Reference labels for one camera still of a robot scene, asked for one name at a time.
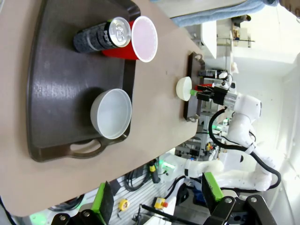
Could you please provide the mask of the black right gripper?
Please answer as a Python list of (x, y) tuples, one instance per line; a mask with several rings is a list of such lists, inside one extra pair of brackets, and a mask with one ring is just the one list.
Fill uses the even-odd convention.
[(196, 90), (190, 91), (191, 96), (195, 96), (198, 100), (210, 101), (213, 100), (215, 104), (224, 105), (227, 89), (217, 87), (214, 88), (209, 85), (197, 85)]

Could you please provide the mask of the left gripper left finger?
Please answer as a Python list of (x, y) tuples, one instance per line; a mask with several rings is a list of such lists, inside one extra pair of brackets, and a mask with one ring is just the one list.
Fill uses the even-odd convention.
[(101, 183), (91, 209), (85, 209), (71, 217), (67, 213), (56, 214), (52, 225), (108, 225), (113, 211), (113, 192), (109, 182)]

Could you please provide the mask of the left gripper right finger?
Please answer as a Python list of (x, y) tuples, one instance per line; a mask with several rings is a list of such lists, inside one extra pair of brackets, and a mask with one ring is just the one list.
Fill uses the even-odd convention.
[(276, 225), (261, 195), (250, 195), (246, 200), (225, 196), (211, 172), (202, 174), (202, 194), (210, 216), (205, 225)]

